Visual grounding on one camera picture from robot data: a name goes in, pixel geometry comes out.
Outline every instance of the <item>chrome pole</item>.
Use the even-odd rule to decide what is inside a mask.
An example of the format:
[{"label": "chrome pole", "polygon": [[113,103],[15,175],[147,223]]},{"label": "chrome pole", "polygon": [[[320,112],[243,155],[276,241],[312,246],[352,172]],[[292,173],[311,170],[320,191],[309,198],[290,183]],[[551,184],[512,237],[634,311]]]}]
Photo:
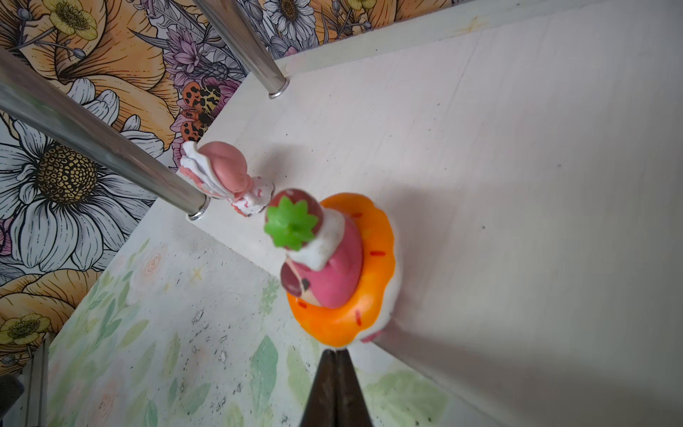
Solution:
[{"label": "chrome pole", "polygon": [[0,109],[151,191],[188,215],[207,197],[0,49]]},{"label": "chrome pole", "polygon": [[230,49],[247,64],[268,90],[271,99],[284,92],[289,79],[282,75],[251,23],[240,11],[237,0],[195,0],[195,5]]}]

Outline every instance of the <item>butterfly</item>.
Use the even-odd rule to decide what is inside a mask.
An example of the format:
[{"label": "butterfly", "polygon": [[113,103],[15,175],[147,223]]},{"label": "butterfly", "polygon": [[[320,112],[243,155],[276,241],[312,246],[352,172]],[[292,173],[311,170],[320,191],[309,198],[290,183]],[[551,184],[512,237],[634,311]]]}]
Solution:
[{"label": "butterfly", "polygon": [[182,140],[199,141],[215,119],[214,111],[221,100],[221,89],[214,85],[202,87],[193,81],[183,88],[182,99],[188,108],[183,109],[180,114],[192,120],[181,125]]}]

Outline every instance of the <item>daisy center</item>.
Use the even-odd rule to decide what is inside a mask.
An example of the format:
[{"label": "daisy center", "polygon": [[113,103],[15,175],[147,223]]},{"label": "daisy center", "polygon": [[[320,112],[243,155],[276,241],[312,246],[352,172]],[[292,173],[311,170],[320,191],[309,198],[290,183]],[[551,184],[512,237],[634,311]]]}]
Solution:
[{"label": "daisy center", "polygon": [[298,9],[296,8],[296,4],[294,4],[294,0],[281,0],[280,9],[288,21],[291,23],[296,21],[296,18],[298,17]]},{"label": "daisy center", "polygon": [[39,326],[39,320],[22,320],[21,322],[17,322],[16,325],[10,327],[7,331],[7,335],[13,340],[24,338],[28,335],[31,335],[33,332],[36,332]]},{"label": "daisy center", "polygon": [[73,29],[86,30],[90,28],[90,24],[81,11],[69,3],[63,1],[57,3],[55,13],[59,19]]},{"label": "daisy center", "polygon": [[43,154],[36,175],[38,189],[51,202],[78,203],[95,189],[95,162],[60,143]]}]

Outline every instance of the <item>orange donut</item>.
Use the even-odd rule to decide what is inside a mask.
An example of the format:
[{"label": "orange donut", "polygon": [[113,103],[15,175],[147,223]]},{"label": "orange donut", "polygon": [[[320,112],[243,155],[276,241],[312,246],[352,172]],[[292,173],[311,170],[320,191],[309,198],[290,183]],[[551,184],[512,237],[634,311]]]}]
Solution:
[{"label": "orange donut", "polygon": [[350,217],[361,232],[363,268],[358,287],[336,309],[310,305],[291,294],[287,298],[306,332],[323,344],[341,348],[379,332],[389,321],[400,285],[396,241],[387,215],[364,195],[340,193],[320,204]]}]

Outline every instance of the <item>wall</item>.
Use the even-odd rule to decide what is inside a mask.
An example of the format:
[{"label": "wall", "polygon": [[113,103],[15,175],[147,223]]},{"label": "wall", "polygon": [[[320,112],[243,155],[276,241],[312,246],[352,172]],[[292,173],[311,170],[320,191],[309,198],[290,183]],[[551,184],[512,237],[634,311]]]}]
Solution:
[{"label": "wall", "polygon": [[[239,2],[274,58],[451,5]],[[171,170],[180,144],[201,139],[247,73],[189,0],[1,0],[0,46]],[[208,101],[202,111],[181,96],[192,87]],[[20,370],[44,334],[61,329],[155,199],[2,120],[0,373]]]}]

